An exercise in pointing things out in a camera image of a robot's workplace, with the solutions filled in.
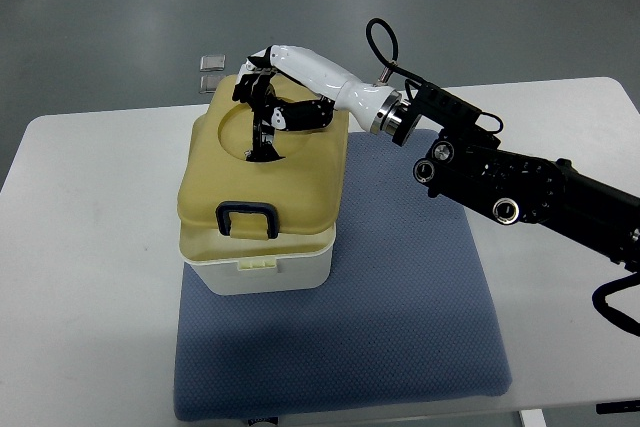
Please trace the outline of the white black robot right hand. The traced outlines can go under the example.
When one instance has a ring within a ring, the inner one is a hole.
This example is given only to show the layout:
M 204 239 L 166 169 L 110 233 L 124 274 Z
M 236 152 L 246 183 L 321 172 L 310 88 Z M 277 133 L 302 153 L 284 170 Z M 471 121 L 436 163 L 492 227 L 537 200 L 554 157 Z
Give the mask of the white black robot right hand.
M 366 84 L 334 62 L 297 46 L 272 45 L 249 56 L 239 70 L 232 99 L 266 111 L 267 90 L 276 74 L 329 101 L 332 109 L 349 112 L 370 133 L 393 135 L 401 124 L 401 93 L 386 85 Z

